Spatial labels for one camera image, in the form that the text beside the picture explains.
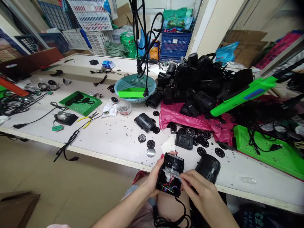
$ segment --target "green plastic tray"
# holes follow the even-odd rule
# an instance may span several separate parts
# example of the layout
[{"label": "green plastic tray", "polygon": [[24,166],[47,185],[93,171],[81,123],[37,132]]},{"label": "green plastic tray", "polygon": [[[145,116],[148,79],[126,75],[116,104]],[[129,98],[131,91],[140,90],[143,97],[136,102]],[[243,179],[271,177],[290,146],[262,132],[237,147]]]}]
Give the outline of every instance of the green plastic tray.
[{"label": "green plastic tray", "polygon": [[[87,103],[82,103],[82,104],[72,104],[71,106],[66,106],[66,102],[70,99],[72,99],[73,97],[76,96],[76,93],[79,92],[81,93],[84,98],[90,98],[90,100],[95,101],[94,104],[87,104]],[[60,104],[64,105],[65,107],[74,110],[75,112],[78,112],[79,114],[83,115],[83,116],[88,116],[92,111],[95,110],[95,108],[97,108],[98,106],[100,106],[102,104],[100,99],[96,99],[95,97],[92,97],[88,94],[85,94],[83,92],[80,91],[76,91],[75,93],[72,93],[70,96],[64,98],[63,100],[59,101]]]},{"label": "green plastic tray", "polygon": [[233,130],[237,150],[296,178],[304,180],[304,159],[286,142],[281,140],[269,141],[260,133],[255,132],[254,140],[263,150],[269,150],[272,144],[283,145],[282,149],[271,152],[260,151],[261,155],[258,155],[254,147],[248,144],[250,137],[247,128],[237,125]]},{"label": "green plastic tray", "polygon": [[143,92],[146,88],[128,88],[121,91],[118,91],[119,97],[125,98],[143,98]]}]

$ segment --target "yellow pliers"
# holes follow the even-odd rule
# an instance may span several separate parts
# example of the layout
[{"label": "yellow pliers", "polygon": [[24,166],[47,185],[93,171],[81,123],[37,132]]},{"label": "yellow pliers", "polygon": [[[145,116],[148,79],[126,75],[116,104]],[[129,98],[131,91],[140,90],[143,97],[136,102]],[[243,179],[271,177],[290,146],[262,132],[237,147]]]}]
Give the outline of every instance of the yellow pliers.
[{"label": "yellow pliers", "polygon": [[79,121],[81,121],[81,120],[83,120],[83,119],[87,119],[87,118],[89,118],[90,120],[89,120],[89,122],[88,122],[88,124],[86,125],[86,126],[84,126],[83,127],[83,129],[84,128],[86,128],[87,126],[89,126],[90,125],[90,123],[91,123],[91,120],[95,117],[95,116],[97,116],[99,113],[97,113],[97,112],[95,112],[93,115],[91,115],[91,116],[88,116],[88,117],[83,117],[83,118],[81,118],[81,119],[79,119],[79,120],[77,120],[77,122],[79,122]]}]

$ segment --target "orange handle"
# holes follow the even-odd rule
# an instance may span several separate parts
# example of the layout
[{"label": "orange handle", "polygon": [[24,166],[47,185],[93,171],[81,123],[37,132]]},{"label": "orange handle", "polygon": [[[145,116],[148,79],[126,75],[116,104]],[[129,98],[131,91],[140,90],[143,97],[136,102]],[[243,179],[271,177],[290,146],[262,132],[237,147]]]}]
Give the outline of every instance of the orange handle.
[{"label": "orange handle", "polygon": [[29,95],[29,93],[26,92],[25,90],[19,88],[18,86],[16,86],[12,82],[9,82],[9,81],[1,78],[1,77],[0,77],[0,85],[7,88],[8,90],[14,92],[18,96],[26,97],[27,95]]}]

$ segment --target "bowl of screws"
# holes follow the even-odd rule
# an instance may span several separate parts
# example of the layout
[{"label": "bowl of screws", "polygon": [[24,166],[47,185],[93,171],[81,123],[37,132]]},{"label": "bowl of screws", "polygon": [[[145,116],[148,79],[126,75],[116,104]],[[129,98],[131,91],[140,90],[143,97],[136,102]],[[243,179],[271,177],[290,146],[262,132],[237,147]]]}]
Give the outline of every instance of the bowl of screws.
[{"label": "bowl of screws", "polygon": [[121,101],[116,105],[116,110],[122,115],[127,115],[132,110],[132,104],[129,101]]}]

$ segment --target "pink plastic bag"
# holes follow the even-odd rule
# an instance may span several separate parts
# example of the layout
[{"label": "pink plastic bag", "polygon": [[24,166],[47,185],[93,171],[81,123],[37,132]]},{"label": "pink plastic bag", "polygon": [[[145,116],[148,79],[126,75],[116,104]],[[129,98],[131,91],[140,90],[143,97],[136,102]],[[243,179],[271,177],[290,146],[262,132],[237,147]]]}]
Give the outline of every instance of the pink plastic bag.
[{"label": "pink plastic bag", "polygon": [[287,33],[276,45],[271,48],[271,50],[264,56],[264,58],[255,65],[256,68],[260,70],[264,69],[272,60],[274,60],[281,52],[288,48],[293,42],[295,42],[300,36],[302,36],[302,31],[294,30]]},{"label": "pink plastic bag", "polygon": [[204,115],[199,115],[196,118],[182,115],[180,114],[180,110],[183,105],[184,103],[166,105],[161,102],[159,126],[162,130],[165,129],[170,122],[174,122],[201,130],[213,131],[215,141],[228,143],[229,146],[232,146],[232,129],[236,124],[231,122],[232,116],[230,114],[224,113],[222,115],[222,118],[227,122],[226,124],[222,124],[217,119],[205,119]]}]

